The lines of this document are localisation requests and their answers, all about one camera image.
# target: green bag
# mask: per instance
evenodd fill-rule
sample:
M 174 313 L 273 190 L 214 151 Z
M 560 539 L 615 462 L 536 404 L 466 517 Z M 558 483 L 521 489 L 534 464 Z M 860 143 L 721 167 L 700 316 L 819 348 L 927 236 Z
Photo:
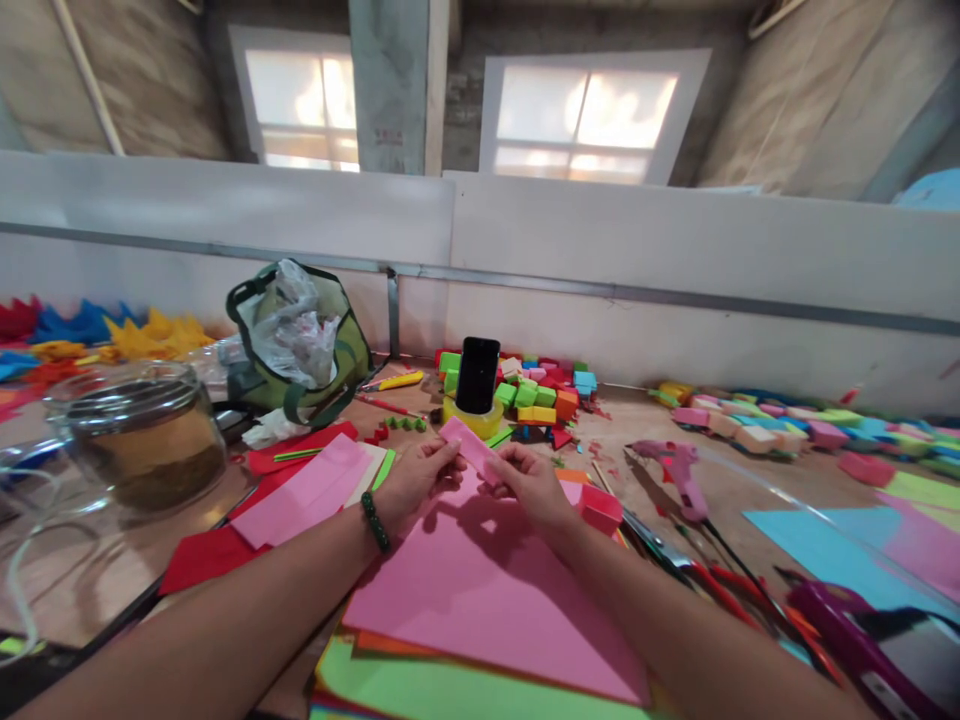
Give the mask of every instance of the green bag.
M 322 316 L 339 315 L 334 346 L 333 379 L 328 385 L 308 390 L 303 385 L 274 373 L 253 351 L 250 331 L 260 320 L 277 310 L 275 283 L 277 263 L 268 265 L 257 276 L 237 285 L 227 295 L 227 315 L 240 329 L 249 363 L 231 371 L 228 392 L 231 399 L 243 400 L 267 410 L 283 408 L 287 420 L 298 425 L 321 428 L 329 425 L 353 400 L 357 389 L 373 369 L 370 346 L 363 336 L 350 300 L 336 275 L 299 265 L 312 279 L 319 293 L 317 312 Z M 316 408 L 303 421 L 298 408 Z

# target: green bracelet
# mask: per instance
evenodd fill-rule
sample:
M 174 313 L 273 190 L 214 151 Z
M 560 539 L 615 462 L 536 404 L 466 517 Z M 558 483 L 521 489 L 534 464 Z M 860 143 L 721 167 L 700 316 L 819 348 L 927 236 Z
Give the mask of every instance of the green bracelet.
M 380 552 L 386 555 L 390 552 L 390 538 L 387 537 L 387 531 L 383 529 L 383 523 L 377 517 L 377 509 L 373 506 L 373 495 L 365 492 L 360 496 L 360 504 L 363 506 L 363 514 L 367 516 L 367 522 L 370 523 L 370 530 L 377 539 Z

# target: window frame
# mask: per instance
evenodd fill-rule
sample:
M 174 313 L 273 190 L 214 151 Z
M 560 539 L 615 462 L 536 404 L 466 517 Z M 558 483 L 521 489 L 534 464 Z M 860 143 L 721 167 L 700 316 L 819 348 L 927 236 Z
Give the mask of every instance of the window frame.
M 712 51 L 696 50 L 644 51 L 623 53 L 584 53 L 577 55 L 518 55 L 488 57 L 484 70 L 483 106 L 480 124 L 480 167 L 482 173 L 495 174 L 495 160 L 500 147 L 562 150 L 576 154 L 617 157 L 647 157 L 646 174 L 641 184 L 667 185 L 680 153 L 690 116 L 700 87 L 707 73 Z M 668 73 L 677 75 L 677 85 L 656 145 L 650 150 L 607 147 L 549 141 L 499 140 L 500 104 L 503 79 L 508 66 L 582 70 L 588 76 L 595 72 L 626 71 Z
M 247 139 L 250 149 L 257 156 L 261 165 L 267 164 L 267 150 L 264 143 L 265 132 L 291 133 L 304 137 L 325 137 L 328 147 L 334 146 L 336 138 L 357 140 L 357 129 L 344 130 L 330 125 L 329 113 L 324 103 L 325 126 L 313 127 L 309 125 L 283 125 L 277 123 L 261 123 L 257 119 L 257 106 L 253 95 L 253 82 L 250 79 L 250 68 L 247 65 L 248 50 L 265 50 L 270 52 L 310 53 L 321 55 L 337 53 L 351 57 L 350 38 L 346 35 L 330 35 L 326 33 L 299 32 L 296 30 L 278 30 L 276 28 L 248 27 L 233 25 L 228 27 L 230 47 L 233 52 L 233 64 L 237 71 L 237 80 L 240 85 L 240 99 L 243 105 L 244 123 L 247 126 Z M 334 172 L 346 172 L 338 166 L 346 160 L 328 158 Z

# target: jar lid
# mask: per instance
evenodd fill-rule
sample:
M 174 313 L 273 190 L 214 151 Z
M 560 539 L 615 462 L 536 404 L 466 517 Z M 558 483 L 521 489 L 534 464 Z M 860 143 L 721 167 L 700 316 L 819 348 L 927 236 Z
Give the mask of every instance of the jar lid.
M 89 432 L 118 432 L 178 414 L 200 388 L 183 363 L 140 362 L 93 368 L 50 388 L 43 404 L 53 423 Z

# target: smartphone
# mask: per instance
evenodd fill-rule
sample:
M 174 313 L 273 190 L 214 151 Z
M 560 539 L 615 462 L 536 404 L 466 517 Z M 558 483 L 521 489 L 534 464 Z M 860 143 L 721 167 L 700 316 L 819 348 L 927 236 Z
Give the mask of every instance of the smartphone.
M 464 338 L 457 380 L 457 407 L 483 415 L 493 409 L 493 392 L 500 365 L 500 343 L 487 338 Z

